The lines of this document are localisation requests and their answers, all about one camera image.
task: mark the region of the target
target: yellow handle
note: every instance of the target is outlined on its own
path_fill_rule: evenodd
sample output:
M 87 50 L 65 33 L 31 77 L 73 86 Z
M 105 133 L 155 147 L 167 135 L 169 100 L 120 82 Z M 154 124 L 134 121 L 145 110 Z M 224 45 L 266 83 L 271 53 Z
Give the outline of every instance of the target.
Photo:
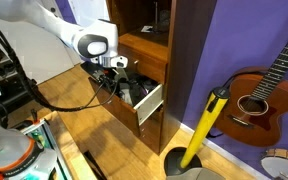
M 228 98 L 221 99 L 218 98 L 213 111 L 209 112 L 207 108 L 209 107 L 210 103 L 215 99 L 218 98 L 214 92 L 212 92 L 207 105 L 204 109 L 200 122 L 198 123 L 191 142 L 184 154 L 184 157 L 181 161 L 181 168 L 186 168 L 187 165 L 191 162 L 192 158 L 196 154 L 198 148 L 201 146 L 203 139 L 206 137 L 207 133 L 210 131 L 211 127 L 213 126 L 215 120 L 217 119 L 218 115 L 220 114 L 221 110 L 223 109 L 224 105 L 226 104 Z

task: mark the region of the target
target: guitar sound hole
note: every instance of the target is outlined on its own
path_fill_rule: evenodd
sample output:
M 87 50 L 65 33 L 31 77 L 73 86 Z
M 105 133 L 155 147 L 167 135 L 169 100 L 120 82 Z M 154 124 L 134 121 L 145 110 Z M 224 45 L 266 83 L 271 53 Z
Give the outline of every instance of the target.
M 268 105 L 265 101 L 243 96 L 238 101 L 239 108 L 247 114 L 259 116 L 267 112 Z

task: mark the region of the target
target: guitar neck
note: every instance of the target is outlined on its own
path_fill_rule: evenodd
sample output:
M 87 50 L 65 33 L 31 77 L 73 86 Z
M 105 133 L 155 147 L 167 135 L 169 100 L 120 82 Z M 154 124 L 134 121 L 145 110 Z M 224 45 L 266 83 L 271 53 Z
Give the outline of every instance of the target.
M 259 85 L 252 93 L 253 97 L 265 100 L 284 78 L 288 71 L 288 43 L 278 55 L 268 72 L 264 75 Z

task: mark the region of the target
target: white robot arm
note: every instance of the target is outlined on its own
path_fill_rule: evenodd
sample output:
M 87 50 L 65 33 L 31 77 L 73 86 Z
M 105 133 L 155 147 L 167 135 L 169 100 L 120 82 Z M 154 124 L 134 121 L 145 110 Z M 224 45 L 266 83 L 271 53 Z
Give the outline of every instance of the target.
M 118 56 L 118 33 L 115 24 L 96 20 L 89 27 L 65 22 L 36 0 L 0 0 L 0 19 L 25 21 L 60 38 L 80 56 L 105 68 L 127 66 L 127 58 Z

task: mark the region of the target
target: wooden cabinet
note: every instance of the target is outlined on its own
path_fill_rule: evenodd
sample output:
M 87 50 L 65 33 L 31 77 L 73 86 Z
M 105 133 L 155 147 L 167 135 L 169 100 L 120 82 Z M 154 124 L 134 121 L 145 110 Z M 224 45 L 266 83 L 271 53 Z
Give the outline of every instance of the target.
M 156 153 L 174 136 L 184 117 L 216 0 L 158 3 L 159 10 L 171 12 L 169 31 L 143 33 L 142 27 L 154 22 L 154 0 L 107 0 L 111 21 L 119 30 L 119 54 L 129 59 L 128 69 L 161 84 L 162 94 L 153 97 L 163 105 L 154 105 L 155 111 L 145 121 L 139 118 L 138 109 L 117 96 L 104 105 Z M 102 91 L 97 97 L 102 102 L 109 94 Z

